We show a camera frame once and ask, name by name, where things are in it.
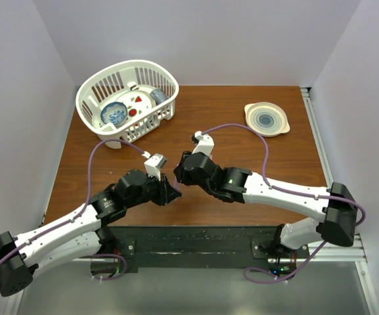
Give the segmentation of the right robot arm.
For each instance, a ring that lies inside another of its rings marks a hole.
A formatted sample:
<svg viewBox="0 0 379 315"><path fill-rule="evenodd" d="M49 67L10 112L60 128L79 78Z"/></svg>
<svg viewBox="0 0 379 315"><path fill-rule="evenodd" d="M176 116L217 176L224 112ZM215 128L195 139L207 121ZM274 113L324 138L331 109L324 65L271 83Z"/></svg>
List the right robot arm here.
<svg viewBox="0 0 379 315"><path fill-rule="evenodd" d="M303 215L278 227L271 249L280 258L320 240L341 247L354 243L359 206L344 184L325 188L264 179L248 169L221 168L202 152L184 152L173 172L179 183L199 186L223 202L272 205Z"/></svg>

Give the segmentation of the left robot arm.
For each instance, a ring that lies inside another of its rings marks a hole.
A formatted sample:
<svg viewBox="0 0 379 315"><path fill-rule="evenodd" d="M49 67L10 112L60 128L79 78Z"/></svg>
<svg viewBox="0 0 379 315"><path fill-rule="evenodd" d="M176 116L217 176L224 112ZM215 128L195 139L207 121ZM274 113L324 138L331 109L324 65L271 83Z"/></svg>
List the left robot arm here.
<svg viewBox="0 0 379 315"><path fill-rule="evenodd" d="M137 205L152 202L165 206L181 195L166 174L151 177L134 169L50 224L17 236L8 231L1 233L0 295L18 293L46 268L64 261L111 256L115 241L109 238L108 224L122 219Z"/></svg>

